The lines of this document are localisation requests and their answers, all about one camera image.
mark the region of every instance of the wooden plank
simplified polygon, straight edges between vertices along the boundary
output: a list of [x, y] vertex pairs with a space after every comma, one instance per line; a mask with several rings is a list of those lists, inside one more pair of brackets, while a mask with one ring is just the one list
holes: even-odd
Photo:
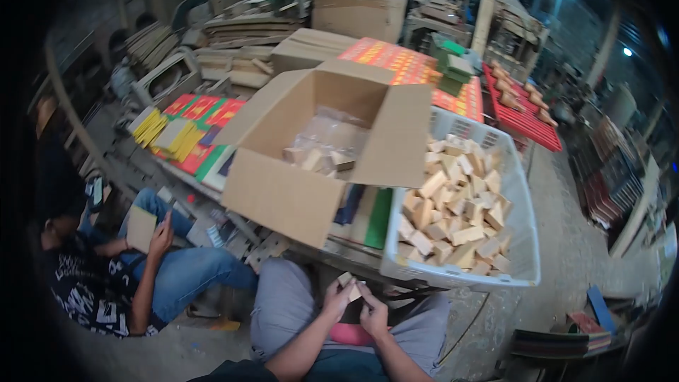
[[78, 139], [80, 139], [80, 143], [82, 143], [89, 154], [94, 157], [94, 160], [97, 162], [97, 166], [101, 168], [102, 173], [106, 174], [106, 177], [108, 177], [109, 180], [112, 181], [118, 187], [118, 189], [120, 189], [122, 194], [125, 195], [127, 199], [133, 201], [136, 197], [134, 192], [132, 192], [127, 183], [123, 181], [122, 176], [118, 174], [118, 172], [115, 171], [106, 158], [104, 158], [104, 155], [101, 153], [99, 148], [97, 148], [97, 145], [89, 136], [89, 133], [87, 130], [85, 130], [85, 127], [83, 127], [78, 114], [73, 108], [68, 93], [66, 93], [64, 82], [61, 80], [61, 75], [59, 74], [56, 61], [54, 60], [54, 51], [48, 42], [45, 44], [45, 62], [47, 64], [47, 71], [50, 73], [50, 79], [52, 80], [54, 92], [57, 99], [59, 99], [59, 105], [64, 110], [64, 114], [69, 120], [69, 123], [71, 123], [73, 131], [75, 131]]
[[659, 175], [660, 169], [658, 168], [658, 164], [655, 162], [653, 156], [649, 155], [649, 163], [646, 166], [646, 175], [642, 182], [642, 190], [644, 193], [637, 199], [634, 208], [632, 209], [632, 213], [630, 214], [629, 219], [627, 219], [627, 224], [623, 228], [623, 231], [620, 232], [618, 239], [613, 243], [610, 251], [608, 251], [608, 255], [614, 259], [619, 259], [624, 255], [632, 242], [632, 239], [634, 239], [634, 235], [636, 235], [639, 230], [639, 226], [644, 220], [646, 211], [649, 208], [650, 200], [655, 193], [655, 185], [658, 183]]

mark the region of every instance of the red board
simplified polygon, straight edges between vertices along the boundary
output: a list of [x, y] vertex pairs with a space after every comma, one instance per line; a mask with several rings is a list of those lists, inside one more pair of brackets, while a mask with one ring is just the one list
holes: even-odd
[[559, 152], [562, 150], [561, 141], [559, 140], [559, 136], [557, 136], [554, 127], [547, 123], [543, 123], [536, 117], [538, 106], [528, 101], [528, 92], [523, 90], [520, 85], [514, 84], [513, 86], [514, 91], [518, 93], [517, 100], [521, 105], [526, 107], [525, 112], [519, 112], [513, 108], [504, 106], [498, 102], [500, 92], [495, 89], [495, 82], [497, 79], [490, 74], [490, 67], [486, 65], [485, 62], [483, 63], [483, 72], [486, 74], [486, 82], [488, 83], [490, 98], [492, 98], [493, 101], [495, 117], [501, 124], [534, 140], [536, 143], [552, 152]]

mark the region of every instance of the pile of wood scraps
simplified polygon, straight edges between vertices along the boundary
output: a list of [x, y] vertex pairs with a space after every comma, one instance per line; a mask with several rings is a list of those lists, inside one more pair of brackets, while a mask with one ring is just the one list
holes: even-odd
[[430, 140], [429, 151], [426, 182], [403, 201], [399, 255], [479, 276], [511, 274], [503, 229], [513, 203], [500, 194], [498, 151], [451, 134]]
[[179, 37], [172, 29], [155, 22], [132, 34], [125, 45], [132, 65], [140, 65], [143, 72], [153, 70], [179, 44]]
[[273, 17], [272, 13], [242, 15], [233, 19], [217, 17], [203, 30], [211, 48], [277, 45], [301, 27], [297, 21]]

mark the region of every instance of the plastic basket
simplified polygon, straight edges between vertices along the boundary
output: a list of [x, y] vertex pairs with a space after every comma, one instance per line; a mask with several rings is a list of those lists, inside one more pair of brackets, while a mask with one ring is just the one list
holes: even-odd
[[535, 225], [533, 204], [528, 191], [526, 174], [523, 172], [519, 154], [511, 136], [493, 127], [478, 123], [453, 112], [432, 106], [430, 132], [434, 139], [443, 139], [452, 133], [476, 141], [482, 148], [497, 147], [502, 153], [502, 187], [500, 192], [514, 203], [512, 213], [505, 222], [506, 231], [511, 233], [507, 258], [511, 261], [511, 275], [477, 276], [463, 272], [460, 267], [441, 267], [404, 259], [397, 254], [399, 244], [399, 219], [405, 189], [394, 189], [389, 227], [387, 229], [380, 274], [398, 280], [418, 279], [430, 286], [456, 288], [469, 286], [475, 290], [497, 288], [530, 287], [540, 283], [540, 254], [538, 234]]

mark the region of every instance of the jeans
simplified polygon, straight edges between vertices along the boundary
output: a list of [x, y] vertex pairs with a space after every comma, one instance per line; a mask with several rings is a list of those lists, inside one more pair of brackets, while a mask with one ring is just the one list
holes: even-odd
[[[155, 215], [158, 224], [165, 218], [165, 213], [172, 210], [172, 225], [177, 236], [186, 238], [193, 225], [188, 218], [160, 199], [152, 189], [140, 191], [132, 204]], [[128, 216], [123, 220], [118, 237], [125, 237], [127, 234]], [[87, 234], [93, 243], [106, 242], [101, 241], [104, 239], [103, 234], [89, 223], [89, 211], [86, 212], [80, 231]], [[140, 252], [124, 251], [120, 254], [120, 259], [129, 264], [141, 255], [143, 254]], [[137, 280], [141, 279], [145, 266], [146, 260], [143, 260], [133, 270], [132, 274]], [[255, 292], [257, 276], [250, 266], [223, 248], [186, 248], [167, 252], [157, 270], [151, 308], [163, 322], [171, 322], [199, 293], [216, 284]]]

